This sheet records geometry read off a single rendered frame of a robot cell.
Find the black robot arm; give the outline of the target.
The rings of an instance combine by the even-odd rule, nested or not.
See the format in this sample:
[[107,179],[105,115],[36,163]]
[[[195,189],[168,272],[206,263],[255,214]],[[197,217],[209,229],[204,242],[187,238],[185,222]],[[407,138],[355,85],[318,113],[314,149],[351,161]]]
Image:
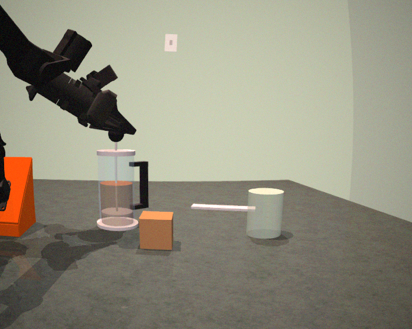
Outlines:
[[[26,89],[30,101],[38,93],[57,104],[71,77],[63,72],[76,72],[91,49],[92,44],[76,31],[68,29],[53,52],[34,45],[17,27],[16,23],[0,5],[0,51],[14,76],[28,84]],[[104,86],[117,79],[110,65],[96,72],[93,70],[81,77],[82,85],[94,95]],[[11,181],[5,178],[4,157],[6,143],[0,134],[0,211],[5,211],[11,191]],[[3,209],[2,209],[3,208]]]

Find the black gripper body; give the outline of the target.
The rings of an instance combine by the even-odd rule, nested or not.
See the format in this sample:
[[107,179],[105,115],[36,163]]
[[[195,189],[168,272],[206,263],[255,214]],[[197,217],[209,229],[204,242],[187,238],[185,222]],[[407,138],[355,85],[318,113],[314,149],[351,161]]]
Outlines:
[[82,126],[89,123],[99,128],[116,97],[110,90],[94,95],[81,81],[72,78],[56,105],[76,116]]

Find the glass french press with black knob plunger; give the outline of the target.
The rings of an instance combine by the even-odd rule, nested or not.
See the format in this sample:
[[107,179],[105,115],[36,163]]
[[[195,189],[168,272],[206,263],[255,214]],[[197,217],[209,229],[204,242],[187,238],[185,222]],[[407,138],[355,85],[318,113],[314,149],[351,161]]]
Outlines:
[[[149,207],[148,162],[134,162],[135,150],[117,149],[124,133],[108,132],[115,149],[97,150],[100,219],[97,226],[110,231],[138,227],[135,209]],[[135,204],[134,166],[140,167],[140,203]]]

